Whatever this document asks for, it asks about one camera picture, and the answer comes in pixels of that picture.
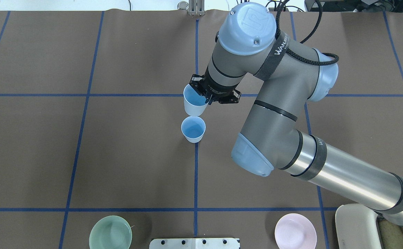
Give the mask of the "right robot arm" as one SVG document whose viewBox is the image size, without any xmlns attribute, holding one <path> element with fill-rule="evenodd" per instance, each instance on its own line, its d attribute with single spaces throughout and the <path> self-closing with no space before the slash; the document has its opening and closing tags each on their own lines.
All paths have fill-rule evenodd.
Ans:
<svg viewBox="0 0 403 249">
<path fill-rule="evenodd" d="M 360 203 L 403 227 L 403 177 L 374 167 L 319 137 L 298 131 L 306 101 L 320 101 L 339 74 L 339 57 L 292 40 L 277 15 L 255 2 L 228 13 L 203 75 L 189 85 L 206 104 L 235 104 L 249 73 L 263 81 L 231 156 L 243 169 L 269 176 L 274 169 Z"/>
</svg>

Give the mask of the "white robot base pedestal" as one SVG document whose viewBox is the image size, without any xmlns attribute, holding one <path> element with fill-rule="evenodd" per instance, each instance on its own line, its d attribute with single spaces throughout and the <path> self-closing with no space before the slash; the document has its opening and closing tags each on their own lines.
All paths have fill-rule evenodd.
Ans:
<svg viewBox="0 0 403 249">
<path fill-rule="evenodd" d="M 149 249 L 240 249 L 239 238 L 159 238 Z"/>
</svg>

